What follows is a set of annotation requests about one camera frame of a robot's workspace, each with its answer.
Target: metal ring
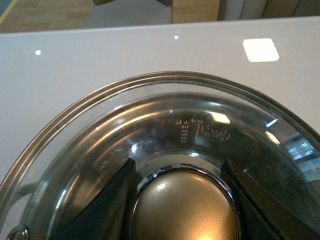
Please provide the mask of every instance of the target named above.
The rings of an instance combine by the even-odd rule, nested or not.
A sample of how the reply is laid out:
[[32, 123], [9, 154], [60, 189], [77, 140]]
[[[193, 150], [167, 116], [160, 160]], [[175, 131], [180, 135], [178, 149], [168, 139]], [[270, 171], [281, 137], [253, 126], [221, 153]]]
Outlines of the metal ring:
[[30, 240], [29, 228], [25, 225], [15, 226], [8, 236], [6, 240]]

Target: wooden floor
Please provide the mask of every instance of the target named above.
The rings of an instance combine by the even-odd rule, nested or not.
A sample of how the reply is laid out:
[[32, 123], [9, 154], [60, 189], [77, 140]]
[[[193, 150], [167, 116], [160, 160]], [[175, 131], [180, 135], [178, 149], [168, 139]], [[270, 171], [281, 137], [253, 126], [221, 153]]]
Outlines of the wooden floor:
[[[219, 0], [173, 0], [172, 21], [215, 21], [218, 7]], [[78, 29], [91, 10], [92, 0], [17, 0], [0, 33]]]

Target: pot lid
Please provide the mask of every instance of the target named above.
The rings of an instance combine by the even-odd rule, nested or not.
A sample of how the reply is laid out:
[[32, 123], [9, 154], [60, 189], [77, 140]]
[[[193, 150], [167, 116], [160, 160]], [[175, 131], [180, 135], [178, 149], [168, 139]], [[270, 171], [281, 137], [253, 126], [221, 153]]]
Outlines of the pot lid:
[[0, 229], [51, 239], [127, 159], [136, 185], [171, 164], [226, 163], [320, 233], [320, 137], [266, 95], [221, 77], [158, 72], [101, 88], [53, 119], [0, 187]]

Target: white countertop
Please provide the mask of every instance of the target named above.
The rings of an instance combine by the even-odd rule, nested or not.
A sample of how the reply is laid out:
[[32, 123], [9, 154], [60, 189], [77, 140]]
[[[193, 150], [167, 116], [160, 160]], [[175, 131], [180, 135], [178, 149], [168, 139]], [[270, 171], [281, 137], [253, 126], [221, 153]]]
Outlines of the white countertop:
[[[249, 62], [243, 40], [255, 38], [271, 38], [280, 59]], [[320, 133], [319, 38], [316, 16], [0, 34], [0, 181], [66, 107], [109, 83], [152, 72], [242, 83]]]

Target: white square light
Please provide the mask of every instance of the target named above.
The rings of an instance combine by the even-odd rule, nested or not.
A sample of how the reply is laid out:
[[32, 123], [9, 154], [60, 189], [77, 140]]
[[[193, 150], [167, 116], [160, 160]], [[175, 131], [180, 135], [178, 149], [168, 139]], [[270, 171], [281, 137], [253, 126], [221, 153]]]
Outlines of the white square light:
[[280, 58], [270, 38], [246, 39], [243, 41], [243, 47], [250, 62], [272, 62]]

